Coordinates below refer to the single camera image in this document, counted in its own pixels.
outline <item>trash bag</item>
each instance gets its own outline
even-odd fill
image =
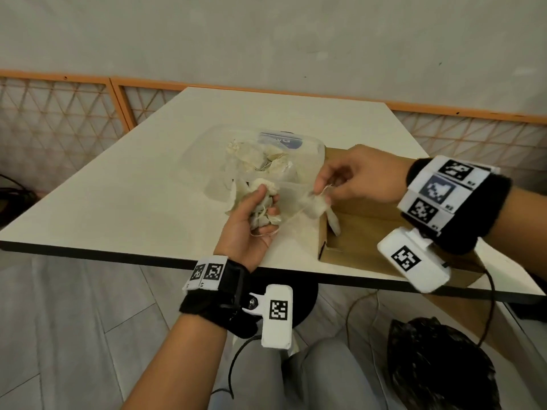
[[[391,322],[387,367],[395,392],[409,410],[501,409],[488,355],[435,317]]]

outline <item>concrete wall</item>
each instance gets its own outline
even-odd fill
[[[547,114],[547,0],[0,0],[0,68]]]

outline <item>person's left arm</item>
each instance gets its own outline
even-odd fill
[[[270,233],[277,229],[269,225],[258,229],[261,236],[250,233],[250,214],[265,195],[266,187],[261,185],[231,213],[213,254],[228,256],[250,272],[258,267],[274,237]],[[276,207],[268,210],[279,214]],[[207,408],[225,341],[225,329],[197,315],[182,314],[122,409]]]

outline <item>cardboard box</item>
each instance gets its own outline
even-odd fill
[[[325,149],[325,159],[344,150]],[[378,251],[376,245],[393,229],[412,229],[396,205],[380,204],[367,199],[347,200],[332,207],[340,220],[342,234],[335,236],[328,227],[326,216],[319,223],[319,260],[356,269],[372,270],[400,276],[400,273]],[[433,247],[436,254],[450,264],[452,276],[447,285],[466,288],[482,276],[482,265],[475,253],[454,256]]]

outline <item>wire mesh panel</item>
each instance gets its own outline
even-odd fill
[[[447,155],[502,168],[515,183],[547,193],[547,126],[394,111],[430,155]]]
[[[123,134],[100,83],[0,77],[0,172],[49,192]]]
[[[131,106],[135,122],[143,122],[155,111],[178,95],[180,91],[125,86],[125,94]]]

